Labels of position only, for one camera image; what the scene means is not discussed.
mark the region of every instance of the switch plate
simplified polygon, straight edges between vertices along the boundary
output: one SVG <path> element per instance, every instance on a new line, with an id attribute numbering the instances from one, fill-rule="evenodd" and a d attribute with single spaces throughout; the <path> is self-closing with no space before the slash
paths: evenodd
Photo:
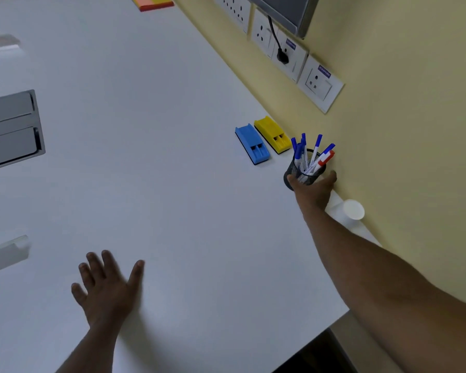
<path id="1" fill-rule="evenodd" d="M 342 90 L 343 83 L 316 59 L 309 56 L 298 87 L 326 114 Z"/>
<path id="2" fill-rule="evenodd" d="M 278 34 L 276 34 L 276 36 L 280 42 L 281 49 L 288 55 L 288 59 L 290 61 L 285 65 L 278 60 L 277 46 L 274 48 L 271 61 L 274 62 L 274 65 L 276 65 L 282 72 L 297 83 L 309 53 L 298 43 L 295 43 L 291 38 L 289 38 L 283 31 L 278 30 Z"/>
<path id="3" fill-rule="evenodd" d="M 249 0 L 214 0 L 220 5 L 230 18 L 247 33 L 249 30 L 250 7 Z"/>
<path id="4" fill-rule="evenodd" d="M 277 34 L 279 30 L 278 26 L 273 24 L 273 28 L 274 33 Z M 274 36 L 271 32 L 269 20 L 259 9 L 255 9 L 250 38 L 269 58 L 273 57 L 274 48 L 277 46 L 276 41 L 274 40 Z"/>

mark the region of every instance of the yellow whiteboard eraser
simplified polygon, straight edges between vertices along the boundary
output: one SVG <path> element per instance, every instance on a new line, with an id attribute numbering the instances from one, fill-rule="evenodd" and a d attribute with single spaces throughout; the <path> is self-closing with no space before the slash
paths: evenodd
<path id="1" fill-rule="evenodd" d="M 292 148 L 292 142 L 288 136 L 269 116 L 261 120 L 256 120 L 254 122 L 254 127 L 259 131 L 262 137 L 266 139 L 267 143 L 271 145 L 276 153 L 280 154 Z"/>

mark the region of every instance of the blue whiteboard eraser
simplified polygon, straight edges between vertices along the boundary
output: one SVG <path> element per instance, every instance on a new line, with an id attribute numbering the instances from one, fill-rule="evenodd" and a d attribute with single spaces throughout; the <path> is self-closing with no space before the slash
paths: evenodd
<path id="1" fill-rule="evenodd" d="M 245 127 L 236 128 L 235 133 L 254 165 L 269 159 L 266 145 L 250 123 Z"/>

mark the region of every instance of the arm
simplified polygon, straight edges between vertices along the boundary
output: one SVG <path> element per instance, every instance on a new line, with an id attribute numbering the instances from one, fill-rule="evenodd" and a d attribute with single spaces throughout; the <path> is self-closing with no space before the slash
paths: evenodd
<path id="1" fill-rule="evenodd" d="M 79 284 L 71 286 L 90 326 L 69 358 L 56 373 L 110 373 L 117 335 L 135 304 L 143 276 L 143 261 L 133 267 L 130 279 L 122 278 L 109 251 L 102 251 L 104 265 L 88 253 L 89 266 L 79 265 L 86 294 Z"/>
<path id="2" fill-rule="evenodd" d="M 325 268 L 363 326 L 409 373 L 466 373 L 466 304 L 324 212 L 334 171 L 311 186 L 289 181 Z"/>

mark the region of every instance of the black cable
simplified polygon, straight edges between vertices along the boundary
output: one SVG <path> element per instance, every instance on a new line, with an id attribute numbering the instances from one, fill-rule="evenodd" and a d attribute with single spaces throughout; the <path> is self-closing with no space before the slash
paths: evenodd
<path id="1" fill-rule="evenodd" d="M 276 58 L 278 58 L 278 61 L 280 61 L 282 64 L 288 64 L 290 62 L 290 59 L 288 58 L 288 55 L 283 52 L 281 49 L 281 44 L 278 41 L 278 37 L 274 33 L 274 27 L 273 27 L 273 20 L 271 19 L 270 16 L 267 16 L 267 19 L 269 21 L 269 27 L 271 27 L 271 33 L 274 36 L 274 39 L 276 40 L 276 43 L 278 43 L 278 55 L 276 55 Z"/>

